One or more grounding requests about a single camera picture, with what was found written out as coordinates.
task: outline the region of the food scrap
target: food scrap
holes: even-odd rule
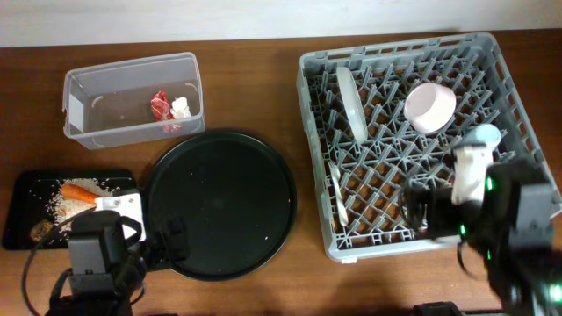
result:
[[[38,242],[47,236],[47,234],[53,229],[54,224],[50,221],[43,219],[41,222],[35,224],[32,231],[29,233],[32,241]]]
[[[180,97],[172,102],[172,115],[174,119],[185,119],[191,116],[190,107],[187,106],[187,98]]]
[[[164,92],[163,90],[156,92],[150,98],[150,109],[155,115],[157,121],[175,119],[173,114],[171,113],[169,101],[166,97],[166,92]],[[178,124],[170,124],[163,126],[162,129],[165,133],[173,133],[179,131],[180,127],[181,126]]]

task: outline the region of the plastic container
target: plastic container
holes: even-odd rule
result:
[[[186,97],[191,117],[157,122],[150,98],[164,90],[170,102]],[[201,133],[203,90],[195,55],[169,54],[70,70],[65,77],[64,133],[88,149]],[[166,125],[180,125],[165,132]]]
[[[368,138],[351,136],[336,68],[351,70],[367,122]],[[407,95],[421,83],[451,88],[457,107],[435,133],[416,132],[403,114]],[[501,130],[495,161],[524,156],[548,169],[500,48],[489,33],[417,39],[302,55],[297,75],[300,110],[312,155],[324,248],[337,262],[449,247],[457,236],[424,239],[404,224],[398,201],[406,182],[450,187],[445,155],[471,128]],[[328,160],[342,173],[349,224],[341,226]]]
[[[453,90],[441,84],[423,83],[406,98],[404,117],[420,133],[432,133],[449,122],[457,99]]]

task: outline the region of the white cup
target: white cup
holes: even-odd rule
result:
[[[447,124],[456,106],[453,90],[436,83],[423,83],[407,96],[404,116],[416,131],[431,133]]]

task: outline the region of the white wall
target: white wall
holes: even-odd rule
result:
[[[559,0],[0,0],[0,47],[562,27]]]

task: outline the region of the white plate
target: white plate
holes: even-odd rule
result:
[[[362,144],[367,140],[367,124],[365,123],[365,113],[361,105],[361,97],[355,85],[355,79],[348,68],[338,67],[335,71],[337,82],[342,93],[343,107],[348,116],[351,132],[355,140]]]

